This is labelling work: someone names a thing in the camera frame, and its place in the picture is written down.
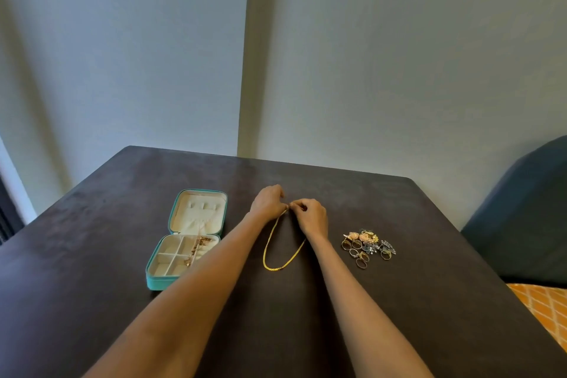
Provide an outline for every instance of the dark brown table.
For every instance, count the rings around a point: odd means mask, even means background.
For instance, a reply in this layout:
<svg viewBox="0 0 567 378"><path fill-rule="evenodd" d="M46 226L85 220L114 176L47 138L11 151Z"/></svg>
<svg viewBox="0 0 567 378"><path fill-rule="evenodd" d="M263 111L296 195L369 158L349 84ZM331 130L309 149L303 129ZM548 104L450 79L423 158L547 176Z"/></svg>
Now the dark brown table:
<svg viewBox="0 0 567 378"><path fill-rule="evenodd" d="M224 232L260 188L326 206L330 239L436 377L557 377L567 355L408 179L130 146L0 247L1 377L78 377L151 301L145 266L183 188L228 193ZM343 233L373 229L397 255L358 269ZM352 376L309 246L268 272L254 245L209 340L199 376ZM303 239L281 221L267 261Z"/></svg>

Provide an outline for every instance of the person's right arm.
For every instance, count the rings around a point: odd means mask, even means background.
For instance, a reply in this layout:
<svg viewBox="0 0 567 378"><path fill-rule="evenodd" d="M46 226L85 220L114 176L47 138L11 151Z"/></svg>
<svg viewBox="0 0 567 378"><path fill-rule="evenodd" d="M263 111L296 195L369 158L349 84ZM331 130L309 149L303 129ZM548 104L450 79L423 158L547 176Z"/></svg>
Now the person's right arm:
<svg viewBox="0 0 567 378"><path fill-rule="evenodd" d="M317 255L357 378L433 377L330 244L325 208L315 199L300 199L290 207Z"/></svg>

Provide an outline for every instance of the lattice pattern fabric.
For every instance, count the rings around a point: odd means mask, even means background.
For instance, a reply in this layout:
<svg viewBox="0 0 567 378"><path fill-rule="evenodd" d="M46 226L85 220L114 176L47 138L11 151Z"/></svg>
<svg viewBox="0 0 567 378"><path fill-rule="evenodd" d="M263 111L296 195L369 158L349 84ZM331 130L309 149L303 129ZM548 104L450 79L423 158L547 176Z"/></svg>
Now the lattice pattern fabric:
<svg viewBox="0 0 567 378"><path fill-rule="evenodd" d="M567 351L567 289L508 284L514 294Z"/></svg>

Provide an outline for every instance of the person's right hand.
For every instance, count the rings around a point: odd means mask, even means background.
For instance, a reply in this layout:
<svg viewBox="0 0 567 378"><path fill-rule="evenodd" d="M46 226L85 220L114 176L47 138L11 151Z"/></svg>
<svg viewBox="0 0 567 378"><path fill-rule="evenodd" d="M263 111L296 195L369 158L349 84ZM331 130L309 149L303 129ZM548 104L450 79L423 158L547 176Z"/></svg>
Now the person's right hand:
<svg viewBox="0 0 567 378"><path fill-rule="evenodd" d="M309 242L328 239L329 222L327 210L315 199L299 199L289 204L297 216L299 226Z"/></svg>

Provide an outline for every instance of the person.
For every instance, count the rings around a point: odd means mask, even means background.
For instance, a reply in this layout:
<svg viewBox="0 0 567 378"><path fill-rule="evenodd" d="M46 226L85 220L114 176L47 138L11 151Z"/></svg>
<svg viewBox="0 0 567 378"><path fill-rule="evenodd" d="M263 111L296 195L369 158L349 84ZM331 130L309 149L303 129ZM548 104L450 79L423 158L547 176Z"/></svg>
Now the person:
<svg viewBox="0 0 567 378"><path fill-rule="evenodd" d="M283 197L279 185L263 188L242 221L153 299L84 378L194 376L252 245L262 228L288 206L317 256L356 376L432 377L330 244L325 208L315 199L287 205ZM361 309L364 316L358 313Z"/></svg>

